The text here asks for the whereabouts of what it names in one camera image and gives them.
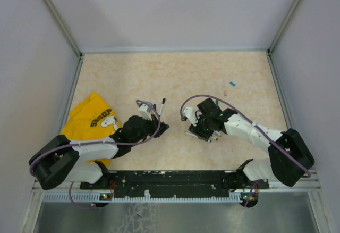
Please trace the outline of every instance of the white wall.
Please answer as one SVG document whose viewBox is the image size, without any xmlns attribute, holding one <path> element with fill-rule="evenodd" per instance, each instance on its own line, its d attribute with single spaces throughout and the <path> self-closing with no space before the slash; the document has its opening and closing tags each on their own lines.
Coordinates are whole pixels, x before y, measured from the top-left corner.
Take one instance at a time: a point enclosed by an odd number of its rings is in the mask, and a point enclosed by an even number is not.
<svg viewBox="0 0 340 233">
<path fill-rule="evenodd" d="M 82 52 L 267 49 L 293 0 L 52 0 Z"/>
<path fill-rule="evenodd" d="M 340 214 L 340 0 L 304 0 L 274 51 L 294 122 Z M 339 220 L 335 221 L 340 230 Z"/>
<path fill-rule="evenodd" d="M 28 160 L 54 135 L 77 57 L 41 0 L 0 0 L 0 232 L 18 232 Z"/>
</svg>

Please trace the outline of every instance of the speckled table surface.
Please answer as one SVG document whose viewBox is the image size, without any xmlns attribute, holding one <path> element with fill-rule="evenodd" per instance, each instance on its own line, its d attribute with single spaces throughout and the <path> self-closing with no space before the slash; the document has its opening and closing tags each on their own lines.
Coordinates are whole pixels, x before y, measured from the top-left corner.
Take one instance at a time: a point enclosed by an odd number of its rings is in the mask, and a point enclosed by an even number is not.
<svg viewBox="0 0 340 233">
<path fill-rule="evenodd" d="M 71 108 L 92 91 L 112 106 L 121 123 L 138 115 L 136 99 L 151 101 L 159 108 L 166 98 L 161 118 L 170 128 L 160 138 L 113 159 L 112 170 L 227 170 L 247 159 L 267 156 L 237 137 L 224 135 L 207 143 L 186 135 L 189 122 L 181 121 L 179 109 L 196 94 L 220 97 L 252 120 L 286 130 L 265 52 L 88 54 Z M 193 99 L 188 106 L 203 99 Z"/>
</svg>

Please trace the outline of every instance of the yellow t-shirt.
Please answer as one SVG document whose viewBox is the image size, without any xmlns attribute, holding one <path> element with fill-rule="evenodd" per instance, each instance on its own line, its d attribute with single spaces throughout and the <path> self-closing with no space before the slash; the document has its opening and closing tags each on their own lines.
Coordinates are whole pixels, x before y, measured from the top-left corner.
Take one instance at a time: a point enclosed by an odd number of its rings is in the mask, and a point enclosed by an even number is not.
<svg viewBox="0 0 340 233">
<path fill-rule="evenodd" d="M 102 139 L 120 127 L 113 109 L 97 93 L 92 92 L 70 112 L 70 119 L 61 134 L 72 140 Z M 108 166 L 111 159 L 100 161 Z"/>
</svg>

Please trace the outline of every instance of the purple cable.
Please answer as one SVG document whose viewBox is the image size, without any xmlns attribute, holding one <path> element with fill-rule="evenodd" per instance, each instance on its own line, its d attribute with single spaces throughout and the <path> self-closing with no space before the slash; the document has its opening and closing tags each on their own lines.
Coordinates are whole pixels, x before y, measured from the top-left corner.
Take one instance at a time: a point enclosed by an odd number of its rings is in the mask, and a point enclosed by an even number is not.
<svg viewBox="0 0 340 233">
<path fill-rule="evenodd" d="M 253 124 L 253 122 L 247 117 L 245 116 L 242 112 L 240 112 L 236 107 L 234 107 L 233 105 L 231 105 L 230 103 L 216 97 L 216 96 L 210 96 L 210 95 L 205 95 L 205 94 L 201 94 L 201 95 L 194 95 L 192 97 L 189 97 L 187 100 L 184 101 L 184 103 L 182 104 L 181 108 L 180 108 L 180 115 L 181 117 L 184 117 L 183 114 L 183 108 L 185 106 L 185 104 L 196 98 L 196 97 L 209 97 L 215 100 L 220 101 L 223 104 L 226 104 L 227 106 L 229 106 L 230 108 L 232 108 L 233 110 L 235 110 L 239 115 L 241 115 L 242 117 L 244 117 L 245 120 L 247 120 L 249 123 Z M 270 142 L 270 144 L 272 144 L 275 148 L 277 148 L 280 152 L 282 152 L 286 157 L 288 157 L 288 159 L 290 159 L 291 161 L 293 161 L 294 164 L 296 164 L 299 168 L 301 168 L 306 174 L 307 176 L 303 176 L 303 178 L 310 178 L 311 177 L 311 173 L 308 171 L 307 168 L 305 168 L 301 163 L 299 163 L 295 158 L 293 158 L 292 156 L 289 155 L 289 153 L 287 153 L 284 149 L 282 149 L 276 142 L 274 142 L 258 125 L 254 125 L 255 128 L 257 128 L 261 134 L 263 134 L 263 136 Z"/>
<path fill-rule="evenodd" d="M 84 210 L 92 210 L 92 209 L 97 209 L 97 207 L 95 206 L 81 206 L 81 205 L 78 205 L 72 198 L 71 196 L 71 190 L 72 190 L 72 186 L 73 186 L 74 182 L 71 183 L 70 185 L 70 188 L 69 188 L 69 198 L 70 198 L 70 201 L 73 205 L 75 205 L 77 208 L 80 208 L 80 209 L 84 209 Z"/>
<path fill-rule="evenodd" d="M 152 109 L 152 104 L 151 106 L 147 103 L 147 102 L 144 102 L 142 100 L 136 100 L 137 103 L 141 103 L 141 104 L 145 104 L 147 105 L 149 108 Z M 145 139 L 144 141 L 141 141 L 139 143 L 118 143 L 118 142 L 111 142 L 111 141 L 105 141 L 106 144 L 113 144 L 113 145 L 132 145 L 132 146 L 136 146 L 136 145 L 140 145 L 140 144 L 145 144 L 147 143 L 148 141 L 150 141 L 151 139 L 154 138 L 154 136 L 158 133 L 159 129 L 160 129 L 160 116 L 158 115 L 158 113 L 156 112 L 156 110 L 153 110 L 153 112 L 155 113 L 155 116 L 158 120 L 158 126 L 157 126 L 157 129 L 156 131 L 147 139 Z M 93 144 L 101 144 L 103 143 L 103 141 L 91 141 L 91 142 L 85 142 L 85 143 L 82 143 L 81 146 L 85 146 L 85 145 L 93 145 Z M 35 176 L 34 175 L 34 167 L 36 166 L 36 164 L 41 160 L 43 159 L 44 157 L 46 157 L 47 155 L 51 154 L 51 153 L 55 153 L 57 151 L 60 151 L 61 149 L 65 149 L 65 148 L 69 148 L 69 147 L 73 147 L 73 146 L 79 146 L 79 144 L 66 144 L 66 145 L 62 145 L 62 146 L 59 146 L 59 147 L 56 147 L 54 149 L 51 149 L 49 150 L 48 152 L 45 152 L 45 153 L 42 153 L 40 156 L 38 156 L 35 160 L 33 160 L 33 162 L 31 163 L 30 165 L 30 174 L 32 176 Z"/>
<path fill-rule="evenodd" d="M 253 192 L 253 190 L 255 189 L 256 184 L 259 183 L 259 181 L 260 181 L 260 180 L 257 180 L 256 182 L 254 182 L 253 186 L 251 187 L 251 189 L 250 189 L 250 191 L 249 191 L 249 193 L 248 193 L 248 197 L 247 197 L 247 199 L 246 199 L 246 201 L 245 201 L 245 203 L 244 203 L 244 207 L 247 207 L 248 202 L 249 202 L 249 199 L 250 199 L 250 195 L 251 195 L 251 193 Z"/>
</svg>

